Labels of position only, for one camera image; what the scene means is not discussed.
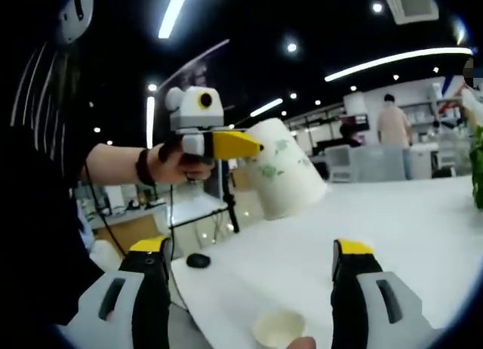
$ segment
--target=ceiling light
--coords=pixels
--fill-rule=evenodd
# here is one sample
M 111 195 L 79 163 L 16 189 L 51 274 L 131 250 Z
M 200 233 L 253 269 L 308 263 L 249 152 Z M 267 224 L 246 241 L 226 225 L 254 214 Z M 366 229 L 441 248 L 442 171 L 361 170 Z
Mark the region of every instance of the ceiling light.
M 173 30 L 176 19 L 178 18 L 181 8 L 185 0 L 171 0 L 163 18 L 161 27 L 159 28 L 158 38 L 168 39 Z
M 152 148 L 152 130 L 154 128 L 154 105 L 153 96 L 149 96 L 146 101 L 146 147 Z
M 326 82 L 330 82 L 330 81 L 334 81 L 335 79 L 339 79 L 341 77 L 345 77 L 348 75 L 352 75 L 353 73 L 363 71 L 365 69 L 380 66 L 382 64 L 396 62 L 397 60 L 406 60 L 408 58 L 413 58 L 413 57 L 430 56 L 434 54 L 470 54 L 471 55 L 472 51 L 469 48 L 442 47 L 442 48 L 429 48 L 429 49 L 421 49 L 419 51 L 405 52 L 405 53 L 395 54 L 393 56 L 379 58 L 378 60 L 372 60 L 371 62 L 359 64 L 358 66 L 344 69 L 337 73 L 333 73 L 329 76 L 326 76 L 324 80 Z
M 282 102 L 284 102 L 284 101 L 281 98 L 277 98 L 276 100 L 273 100 L 272 102 L 268 102 L 268 104 L 263 105 L 261 108 L 256 109 L 255 111 L 252 111 L 250 113 L 250 117 L 258 116 L 261 113 L 264 113 L 264 112 L 272 109 L 273 107 L 278 106 Z
M 287 46 L 287 51 L 289 51 L 290 53 L 295 52 L 296 50 L 297 50 L 297 45 L 295 43 L 290 43 Z
M 380 3 L 374 3 L 372 4 L 372 10 L 374 11 L 374 13 L 380 13 L 381 11 L 383 11 L 383 5 Z

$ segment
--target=black ceiling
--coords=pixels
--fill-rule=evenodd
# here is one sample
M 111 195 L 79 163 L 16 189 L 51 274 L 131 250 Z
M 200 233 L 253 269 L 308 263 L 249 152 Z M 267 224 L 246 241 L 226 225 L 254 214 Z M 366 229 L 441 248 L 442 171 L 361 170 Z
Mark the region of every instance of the black ceiling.
M 170 0 L 95 0 L 94 19 L 82 40 L 89 55 L 94 119 L 102 138 L 144 145 L 150 82 L 172 73 L 211 46 L 230 43 L 210 63 L 208 84 L 220 89 L 226 124 L 253 125 L 252 110 L 277 97 L 285 102 L 258 118 L 286 118 L 328 105 L 358 90 L 461 73 L 463 55 L 419 57 L 356 73 L 333 82 L 324 77 L 379 57 L 431 47 L 455 46 L 454 24 L 440 10 L 437 21 L 397 26 L 384 0 L 186 0 L 169 39 L 158 29 Z M 297 43 L 288 54 L 289 42 Z M 289 93 L 298 98 L 290 100 Z

